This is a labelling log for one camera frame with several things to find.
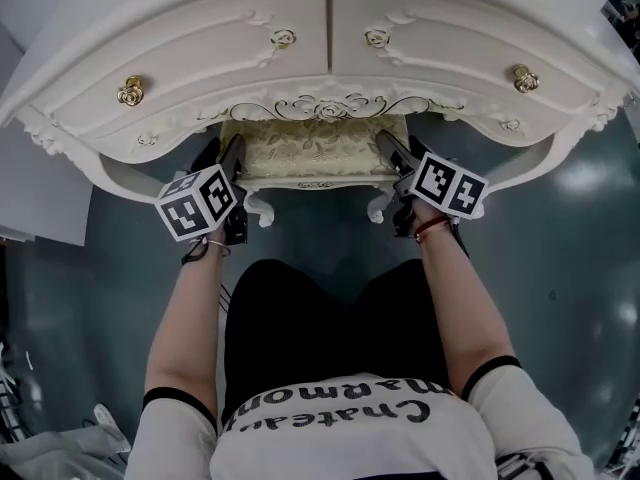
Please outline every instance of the red string bracelet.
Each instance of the red string bracelet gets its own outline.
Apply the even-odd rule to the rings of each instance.
[[[449,217],[447,217],[446,215],[440,215],[435,219],[428,220],[422,226],[416,229],[416,232],[413,234],[413,238],[416,239],[416,242],[420,243],[422,242],[422,238],[420,237],[420,235],[424,233],[427,229],[435,226],[436,224],[440,224],[441,222],[448,222],[448,221],[449,221]]]

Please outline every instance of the dresser drawer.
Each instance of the dresser drawer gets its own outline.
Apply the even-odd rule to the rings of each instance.
[[[118,35],[32,104],[71,134],[91,140],[226,87],[326,74],[325,5],[195,0]],[[117,95],[132,75],[140,77],[143,97],[128,106]]]
[[[606,75],[558,37],[469,0],[333,0],[333,72],[457,84],[503,99],[578,113]],[[515,65],[538,76],[526,94]]]

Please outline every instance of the gold drawer knob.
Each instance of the gold drawer knob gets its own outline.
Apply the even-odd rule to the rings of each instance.
[[[513,74],[516,77],[513,86],[523,94],[529,91],[535,91],[540,85],[538,75],[532,73],[524,64],[516,64],[513,66]]]
[[[118,89],[118,101],[135,107],[144,98],[142,78],[135,75],[127,78],[126,85]]]

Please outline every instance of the stool leg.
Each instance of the stool leg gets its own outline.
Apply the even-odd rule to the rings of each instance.
[[[367,205],[367,215],[369,220],[374,224],[382,224],[384,222],[384,215],[382,211],[389,206],[389,203],[395,195],[393,184],[379,185],[378,190],[382,192],[378,197],[372,199]]]
[[[247,213],[260,215],[260,227],[268,228],[273,224],[273,221],[276,218],[275,211],[273,206],[258,198],[256,194],[257,191],[249,190],[247,192],[247,195],[244,198],[244,209],[247,210]]]

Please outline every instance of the white t-shirt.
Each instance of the white t-shirt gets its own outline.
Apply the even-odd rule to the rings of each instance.
[[[413,379],[287,386],[248,400],[219,435],[189,395],[160,396],[143,411],[125,478],[593,479],[567,420],[529,376],[485,370],[468,403]]]

